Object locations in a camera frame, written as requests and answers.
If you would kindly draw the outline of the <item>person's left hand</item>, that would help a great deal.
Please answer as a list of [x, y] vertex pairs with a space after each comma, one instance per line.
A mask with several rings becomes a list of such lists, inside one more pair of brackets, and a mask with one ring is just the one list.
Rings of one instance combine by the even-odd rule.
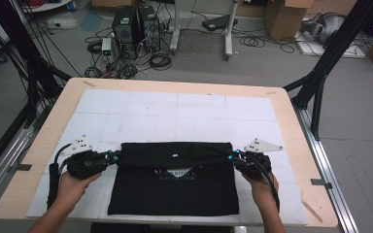
[[67, 206], [75, 206], [80, 201], [89, 185], [100, 177], [101, 173], [98, 173], [87, 179], [80, 180], [72, 177], [69, 172], [63, 173], [61, 175], [56, 201]]

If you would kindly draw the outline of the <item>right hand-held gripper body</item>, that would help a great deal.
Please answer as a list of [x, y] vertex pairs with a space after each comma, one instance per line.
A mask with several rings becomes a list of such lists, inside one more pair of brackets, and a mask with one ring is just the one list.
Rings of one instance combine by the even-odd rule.
[[240, 150], [239, 155], [234, 155], [235, 168], [254, 180], [263, 179], [272, 171], [271, 160], [266, 153], [283, 149], [282, 146], [255, 138]]

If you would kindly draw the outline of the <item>white power strip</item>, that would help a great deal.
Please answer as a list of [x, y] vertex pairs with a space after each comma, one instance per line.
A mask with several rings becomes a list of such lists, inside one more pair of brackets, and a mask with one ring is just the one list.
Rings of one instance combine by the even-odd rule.
[[75, 18], [50, 18], [47, 20], [49, 28], [52, 29], [74, 29], [78, 26], [78, 21]]

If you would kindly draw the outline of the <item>white table mat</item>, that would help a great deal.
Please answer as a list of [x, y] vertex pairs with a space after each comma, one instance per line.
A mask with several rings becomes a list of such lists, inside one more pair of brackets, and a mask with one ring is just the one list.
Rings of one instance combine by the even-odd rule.
[[[281, 147], [266, 151], [272, 157], [272, 169], [280, 188], [280, 216], [284, 224], [304, 226], [303, 210], [295, 176], [288, 159], [272, 97], [232, 96], [219, 93], [189, 94], [107, 89], [88, 89], [57, 145], [66, 145], [86, 135], [96, 150], [120, 149], [126, 142], [230, 142], [243, 149], [258, 139]], [[112, 175], [103, 176], [89, 186], [83, 199], [69, 215], [71, 220], [144, 220], [174, 224], [260, 224], [260, 213], [253, 202], [251, 187], [234, 170], [240, 213], [229, 216], [151, 216], [107, 215], [112, 195]]]

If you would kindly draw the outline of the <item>aluminium rail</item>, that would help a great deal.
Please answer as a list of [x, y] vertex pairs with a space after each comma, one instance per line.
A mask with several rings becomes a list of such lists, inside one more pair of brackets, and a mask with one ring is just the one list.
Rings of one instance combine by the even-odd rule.
[[294, 108], [300, 126], [309, 145], [312, 156], [321, 175], [320, 183], [325, 188], [333, 210], [338, 218], [338, 225], [343, 233], [359, 233], [354, 217], [343, 195], [341, 187], [333, 172], [320, 139], [316, 139], [311, 130], [312, 120], [307, 110]]
[[10, 138], [9, 144], [0, 152], [0, 185], [9, 174], [13, 174], [33, 141], [34, 128], [20, 128]]

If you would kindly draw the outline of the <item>black computer tower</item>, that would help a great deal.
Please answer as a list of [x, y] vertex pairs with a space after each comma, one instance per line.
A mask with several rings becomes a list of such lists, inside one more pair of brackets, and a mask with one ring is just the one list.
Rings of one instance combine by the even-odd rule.
[[147, 50], [160, 50], [159, 20], [153, 6], [138, 8], [141, 35]]
[[133, 43], [136, 39], [136, 11], [134, 6], [118, 6], [112, 28], [117, 40]]

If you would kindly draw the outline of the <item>grey helmet-like object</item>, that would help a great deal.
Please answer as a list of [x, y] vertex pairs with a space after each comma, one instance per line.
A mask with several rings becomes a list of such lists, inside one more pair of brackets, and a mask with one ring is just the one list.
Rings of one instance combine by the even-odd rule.
[[345, 18], [335, 13], [317, 13], [314, 17], [301, 22], [300, 31], [307, 32], [319, 43], [325, 44], [331, 40], [344, 23]]

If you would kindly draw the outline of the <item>white metal stand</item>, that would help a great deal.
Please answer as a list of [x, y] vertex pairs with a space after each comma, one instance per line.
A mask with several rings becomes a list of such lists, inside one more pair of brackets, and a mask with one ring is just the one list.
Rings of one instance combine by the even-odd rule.
[[[180, 39], [180, 33], [181, 33], [181, 25], [180, 25], [180, 0], [174, 0], [175, 5], [175, 15], [173, 17], [175, 26], [172, 33], [172, 39], [171, 44], [169, 47], [169, 50], [172, 53], [175, 53], [178, 48], [178, 43]], [[233, 23], [236, 16], [236, 11], [239, 5], [239, 0], [232, 0], [232, 6], [229, 14], [228, 23], [226, 25], [225, 29], [225, 35], [224, 35], [224, 47], [225, 47], [225, 53], [224, 53], [224, 59], [228, 60], [233, 55], [233, 48], [232, 48], [232, 29], [233, 29]]]

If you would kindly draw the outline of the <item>black long-sleeved shirt cartoon print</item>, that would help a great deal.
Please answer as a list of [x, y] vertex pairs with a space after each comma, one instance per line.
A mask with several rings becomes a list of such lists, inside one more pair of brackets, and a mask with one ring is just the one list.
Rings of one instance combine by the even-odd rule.
[[237, 215], [231, 152], [229, 143], [123, 143], [108, 213]]

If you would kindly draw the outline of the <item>person's right hand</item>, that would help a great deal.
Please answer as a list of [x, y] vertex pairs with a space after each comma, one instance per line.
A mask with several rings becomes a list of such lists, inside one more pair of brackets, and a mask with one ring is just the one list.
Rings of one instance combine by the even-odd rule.
[[244, 179], [250, 184], [252, 188], [252, 196], [257, 205], [272, 203], [275, 201], [272, 187], [269, 183], [262, 180], [254, 180], [247, 175], [244, 175]]

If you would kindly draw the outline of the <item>black flat device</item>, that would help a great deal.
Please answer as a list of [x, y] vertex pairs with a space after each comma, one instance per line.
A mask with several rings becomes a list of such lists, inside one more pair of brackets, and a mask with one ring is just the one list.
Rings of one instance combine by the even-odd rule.
[[208, 31], [227, 29], [229, 26], [230, 15], [207, 19], [201, 25]]

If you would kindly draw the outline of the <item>white floor board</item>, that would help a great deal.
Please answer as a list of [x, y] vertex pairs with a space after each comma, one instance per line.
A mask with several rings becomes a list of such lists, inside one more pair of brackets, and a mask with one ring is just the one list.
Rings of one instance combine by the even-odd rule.
[[[295, 39], [297, 47], [303, 55], [322, 56], [325, 52], [323, 44], [319, 43], [314, 37], [309, 35], [307, 32], [298, 31], [295, 34]], [[365, 57], [365, 54], [357, 45], [350, 44], [350, 46], [343, 53], [342, 57], [362, 59]]]

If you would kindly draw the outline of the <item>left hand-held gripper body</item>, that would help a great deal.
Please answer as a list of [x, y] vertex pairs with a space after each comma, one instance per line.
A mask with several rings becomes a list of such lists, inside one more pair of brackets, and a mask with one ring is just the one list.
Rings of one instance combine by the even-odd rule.
[[68, 172], [72, 177], [80, 180], [99, 174], [114, 163], [114, 153], [110, 150], [95, 151], [86, 135], [66, 148], [66, 156]]

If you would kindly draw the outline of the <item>small white power supply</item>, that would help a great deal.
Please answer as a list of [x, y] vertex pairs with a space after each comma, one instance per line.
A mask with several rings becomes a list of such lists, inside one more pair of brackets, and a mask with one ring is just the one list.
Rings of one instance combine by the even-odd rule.
[[109, 56], [112, 54], [112, 39], [111, 38], [103, 38], [102, 39], [102, 53], [105, 56]]

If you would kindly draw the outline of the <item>black metal frame post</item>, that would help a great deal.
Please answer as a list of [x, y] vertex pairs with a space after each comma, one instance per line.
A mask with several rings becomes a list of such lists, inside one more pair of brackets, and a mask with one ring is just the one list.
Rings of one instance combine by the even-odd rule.
[[40, 103], [53, 104], [72, 76], [44, 58], [16, 9], [17, 0], [0, 0], [0, 46], [26, 82], [27, 104], [21, 114], [29, 126], [38, 117]]
[[298, 93], [290, 99], [298, 109], [306, 110], [310, 100], [314, 99], [310, 130], [318, 141], [320, 140], [320, 117], [325, 81], [347, 47], [372, 16], [373, 0], [357, 0], [312, 71], [303, 78], [284, 86], [287, 92], [300, 88]]

